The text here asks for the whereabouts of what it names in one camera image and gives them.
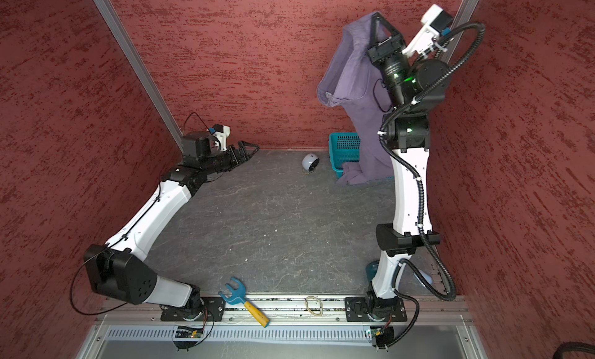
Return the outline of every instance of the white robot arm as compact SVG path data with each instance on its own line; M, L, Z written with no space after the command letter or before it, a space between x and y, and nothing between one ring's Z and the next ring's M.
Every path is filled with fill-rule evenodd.
M104 245L91 245L85 266L93 292L131 304L153 303L177 308L191 320L202 308L198 287L157 275L143 262L155 239L174 214L196 194L207 176L247 162L259 147L240 141L227 146L228 126L191 132L182 138L182 162L173 167L132 219Z
M440 7L433 5L421 20L423 27L406 45L405 38L380 13L372 15L371 42L368 57L382 75L385 88L393 104L391 113L383 119L378 131L380 145L391 156L396 188L396 209L393 223L379 224L376 239L381 249L380 260L366 268L371 288L368 292L368 313L372 319L389 316L406 298L416 303L411 296L398 290L403 266L408 265L420 282L436 297L452 301L456 297L454 281L438 257L433 245L440 243L440 234L433 231L428 217L426 199L426 172L430 154L430 123L428 113L441 103L450 83L450 76L471 57L485 33L481 23L465 23L450 29L452 17ZM378 25L390 32L390 37L378 40ZM435 50L444 51L455 35L473 29L477 35L465 54L452 66L437 58L428 58ZM415 52L419 55L409 64L408 58ZM442 271L447 294L431 286L431 280L409 260L418 247L423 246ZM411 328L397 338L385 341L388 347L401 339Z

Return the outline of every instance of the mounting plate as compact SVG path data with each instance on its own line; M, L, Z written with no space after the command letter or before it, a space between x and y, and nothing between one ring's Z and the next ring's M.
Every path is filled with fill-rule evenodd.
M403 300L398 299L399 304L390 309L390 314L393 321L407 321L407 314L403 307ZM368 305L364 297L346 297L345 298L345 314L347 321L374 321L368 316Z
M211 321L211 316L215 318L215 321L221 321L225 312L225 301L221 297L202 297L202 300L209 311L208 321ZM190 323L179 316L174 308L168 308L167 306L161 312L161 321L183 321Z

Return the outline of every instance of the blue wrench head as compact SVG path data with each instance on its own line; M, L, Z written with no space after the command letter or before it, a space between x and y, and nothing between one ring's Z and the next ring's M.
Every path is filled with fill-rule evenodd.
M246 287L244 286L244 284L242 284L241 281L237 280L233 276L231 277L231 280L237 283L237 289L232 288L229 284L225 284L227 289L229 289L229 291L231 292L231 296L228 297L224 295L221 291L219 291L219 296L221 296L228 304L235 305L239 303L245 303Z

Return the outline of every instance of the purple towel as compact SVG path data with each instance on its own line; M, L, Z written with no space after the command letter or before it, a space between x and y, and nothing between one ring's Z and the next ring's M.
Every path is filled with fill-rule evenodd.
M378 141L383 113L374 101L372 89L380 71L370 62L367 51L370 40L370 13L343 28L343 40L318 85L318 99L330 107L343 106L361 140L359 162L343 164L343 176L337 184L362 184L372 179L393 176L390 156ZM379 30L378 38L383 40ZM378 82L376 98L384 110L390 107L387 91Z

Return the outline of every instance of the red textured wall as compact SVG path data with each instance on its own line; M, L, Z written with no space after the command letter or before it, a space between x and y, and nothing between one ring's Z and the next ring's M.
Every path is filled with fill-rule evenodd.
M263 147L326 147L353 131L316 86L342 27L374 10L408 38L436 3L461 0L111 0L180 125L197 111ZM200 121L189 122L192 128Z
M486 39L431 117L433 226L490 359L595 344L593 6L481 0Z
M92 0L0 12L0 357L70 358L91 322L67 295L84 250L130 219L179 149Z

